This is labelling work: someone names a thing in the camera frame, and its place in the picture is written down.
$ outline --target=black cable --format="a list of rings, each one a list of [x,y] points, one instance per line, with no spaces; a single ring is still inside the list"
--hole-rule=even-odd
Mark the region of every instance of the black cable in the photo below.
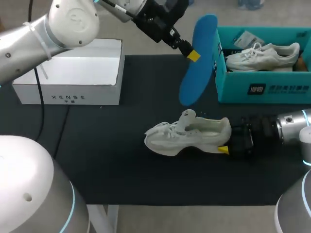
[[[123,13],[127,14],[129,17],[136,19],[136,15],[132,14],[131,12],[127,11],[123,7],[111,2],[110,0],[102,0],[103,2],[107,3],[108,5],[114,7],[115,9],[122,11]]]
[[[28,22],[31,22],[32,13],[33,13],[33,4],[34,4],[34,0],[30,0],[29,7],[28,7]],[[39,96],[41,100],[41,124],[40,124],[38,136],[35,138],[35,141],[38,141],[43,131],[45,113],[44,113],[44,100],[43,100],[43,95],[42,95],[41,83],[40,83],[40,79],[39,79],[39,75],[38,75],[38,71],[36,67],[34,68],[34,71],[35,71],[35,79],[37,80]]]
[[[58,137],[58,140],[57,140],[57,143],[56,143],[56,149],[55,149],[55,152],[54,152],[54,155],[53,155],[53,159],[56,159],[56,156],[57,156],[57,153],[58,153],[58,148],[59,148],[60,142],[62,141],[63,133],[64,133],[64,130],[65,130],[65,126],[66,126],[66,122],[67,122],[67,118],[68,118],[68,114],[69,114],[69,109],[70,109],[70,105],[67,106],[67,111],[66,111],[66,114],[65,114],[65,119],[64,119],[64,122],[63,122],[63,125],[62,125],[62,129],[61,129],[61,131],[59,133],[59,137]]]

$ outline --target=white box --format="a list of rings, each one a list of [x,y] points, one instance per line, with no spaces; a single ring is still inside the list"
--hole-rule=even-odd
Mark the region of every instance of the white box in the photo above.
[[[118,105],[124,67],[122,41],[95,39],[37,67],[45,104]],[[35,72],[13,82],[22,104],[40,104]]]

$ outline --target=black table mat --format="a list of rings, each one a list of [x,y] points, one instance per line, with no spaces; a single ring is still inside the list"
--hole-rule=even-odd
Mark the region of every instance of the black table mat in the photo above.
[[[45,105],[45,124],[38,141],[52,156],[56,152],[68,106]],[[35,140],[41,124],[40,105],[20,103],[13,87],[0,88],[0,135],[24,136]]]
[[[149,151],[144,133],[179,119],[179,55],[127,56],[119,106],[72,106],[57,161],[88,204],[272,205],[304,172],[299,152],[269,150],[251,161],[194,148],[176,157]],[[232,122],[248,114],[279,114],[307,105],[219,104],[214,81],[190,106],[198,116]]]

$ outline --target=white shoe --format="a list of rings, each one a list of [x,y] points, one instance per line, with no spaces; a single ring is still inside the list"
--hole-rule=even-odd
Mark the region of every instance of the white shoe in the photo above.
[[[254,44],[253,48],[227,56],[226,65],[232,71],[292,71],[299,57],[300,45],[276,46]]]
[[[145,145],[158,154],[175,156],[186,147],[220,153],[218,147],[230,139],[231,126],[228,118],[209,120],[195,117],[195,111],[188,109],[179,121],[173,124],[162,122],[145,134]]]

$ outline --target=xense logo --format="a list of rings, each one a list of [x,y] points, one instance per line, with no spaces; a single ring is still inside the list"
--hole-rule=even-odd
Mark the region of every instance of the xense logo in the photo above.
[[[67,99],[67,100],[70,100],[70,99],[74,99],[74,100],[77,100],[77,99],[81,99],[81,100],[84,100],[85,97],[84,96],[52,96],[52,99]]]

